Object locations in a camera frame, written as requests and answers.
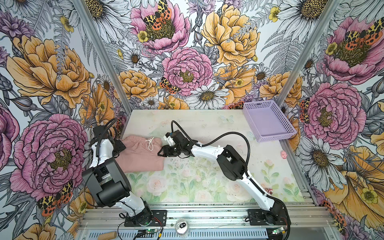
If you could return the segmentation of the pink garment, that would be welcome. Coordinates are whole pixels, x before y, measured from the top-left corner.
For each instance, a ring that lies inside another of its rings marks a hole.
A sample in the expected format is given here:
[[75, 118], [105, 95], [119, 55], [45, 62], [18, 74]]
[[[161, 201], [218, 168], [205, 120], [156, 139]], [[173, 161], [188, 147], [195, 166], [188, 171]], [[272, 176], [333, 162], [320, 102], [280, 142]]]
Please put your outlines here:
[[124, 173], [153, 172], [164, 169], [164, 157], [158, 156], [163, 144], [159, 138], [128, 136], [122, 140], [126, 149], [116, 158]]

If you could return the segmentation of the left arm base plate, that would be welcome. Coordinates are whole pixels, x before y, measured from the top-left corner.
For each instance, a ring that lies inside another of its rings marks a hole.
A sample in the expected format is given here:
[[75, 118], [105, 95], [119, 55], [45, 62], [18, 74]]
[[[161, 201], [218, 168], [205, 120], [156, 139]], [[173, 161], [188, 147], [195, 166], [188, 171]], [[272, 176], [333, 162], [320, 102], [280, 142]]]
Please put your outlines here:
[[167, 222], [167, 210], [153, 210], [152, 214], [147, 210], [142, 211], [135, 217], [125, 219], [125, 227], [165, 227]]

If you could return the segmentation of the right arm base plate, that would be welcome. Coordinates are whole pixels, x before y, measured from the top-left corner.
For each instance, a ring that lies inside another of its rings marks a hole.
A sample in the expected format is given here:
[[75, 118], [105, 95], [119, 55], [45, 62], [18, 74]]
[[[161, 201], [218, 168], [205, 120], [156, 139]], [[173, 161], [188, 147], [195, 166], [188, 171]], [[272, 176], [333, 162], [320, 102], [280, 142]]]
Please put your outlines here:
[[265, 211], [262, 209], [248, 209], [248, 220], [251, 226], [286, 226], [290, 225], [291, 221], [284, 209]]

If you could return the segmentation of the lavender plastic laundry basket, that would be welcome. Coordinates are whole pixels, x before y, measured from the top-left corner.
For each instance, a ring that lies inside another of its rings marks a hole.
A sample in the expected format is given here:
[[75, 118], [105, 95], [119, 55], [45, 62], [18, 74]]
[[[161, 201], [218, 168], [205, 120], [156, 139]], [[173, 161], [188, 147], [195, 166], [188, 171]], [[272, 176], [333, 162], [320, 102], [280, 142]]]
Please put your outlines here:
[[244, 103], [243, 114], [259, 143], [287, 140], [297, 134], [273, 100]]

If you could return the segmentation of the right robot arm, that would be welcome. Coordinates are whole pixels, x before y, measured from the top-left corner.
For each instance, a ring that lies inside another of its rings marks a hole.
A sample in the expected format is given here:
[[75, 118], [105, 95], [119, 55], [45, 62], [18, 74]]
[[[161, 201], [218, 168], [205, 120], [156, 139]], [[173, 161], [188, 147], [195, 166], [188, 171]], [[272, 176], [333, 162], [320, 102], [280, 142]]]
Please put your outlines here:
[[[244, 160], [241, 155], [231, 145], [225, 147], [213, 147], [212, 144], [229, 135], [236, 135], [243, 138], [247, 145], [247, 156]], [[166, 145], [162, 146], [158, 152], [160, 157], [201, 157], [214, 160], [218, 163], [223, 175], [242, 186], [256, 201], [261, 209], [261, 220], [268, 225], [280, 223], [289, 226], [290, 217], [286, 205], [280, 199], [269, 194], [261, 184], [252, 176], [248, 169], [251, 156], [251, 147], [248, 139], [241, 133], [228, 132], [220, 135], [213, 141], [203, 144], [197, 140], [192, 140], [186, 133], [175, 131], [164, 136]]]

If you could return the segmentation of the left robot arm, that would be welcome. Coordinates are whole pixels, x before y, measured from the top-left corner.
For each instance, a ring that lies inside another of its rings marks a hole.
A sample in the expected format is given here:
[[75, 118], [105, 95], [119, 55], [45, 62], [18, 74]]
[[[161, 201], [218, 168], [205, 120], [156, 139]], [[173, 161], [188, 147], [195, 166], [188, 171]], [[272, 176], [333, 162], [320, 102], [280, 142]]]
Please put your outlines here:
[[86, 188], [90, 191], [94, 208], [117, 207], [126, 212], [124, 218], [133, 225], [148, 226], [153, 213], [142, 198], [132, 192], [131, 184], [116, 161], [126, 149], [121, 140], [112, 136], [113, 124], [94, 128], [90, 147], [93, 159], [90, 167], [82, 172]]

